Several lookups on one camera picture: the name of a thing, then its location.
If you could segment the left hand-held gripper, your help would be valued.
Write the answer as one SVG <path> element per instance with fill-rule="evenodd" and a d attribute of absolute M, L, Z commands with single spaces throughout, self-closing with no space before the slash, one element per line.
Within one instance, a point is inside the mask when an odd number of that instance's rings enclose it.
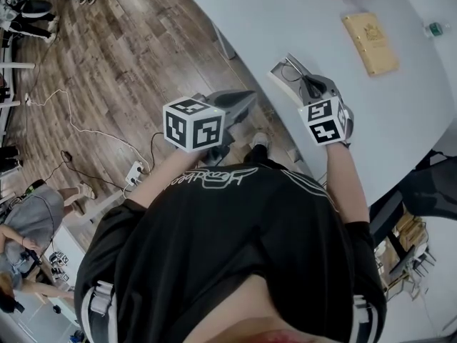
<path fill-rule="evenodd" d="M 234 143 L 229 130 L 246 119 L 256 100 L 251 90 L 183 96 L 163 107 L 164 139 L 187 153 L 205 151 L 202 162 L 216 166 Z"/>

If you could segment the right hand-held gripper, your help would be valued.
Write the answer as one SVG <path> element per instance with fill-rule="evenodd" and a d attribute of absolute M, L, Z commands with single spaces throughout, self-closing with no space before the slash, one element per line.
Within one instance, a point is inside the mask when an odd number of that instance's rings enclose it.
<path fill-rule="evenodd" d="M 301 78 L 304 107 L 299 114 L 318 146 L 342 143 L 348 146 L 354 127 L 353 112 L 346 106 L 335 83 L 324 76 L 307 74 Z"/>

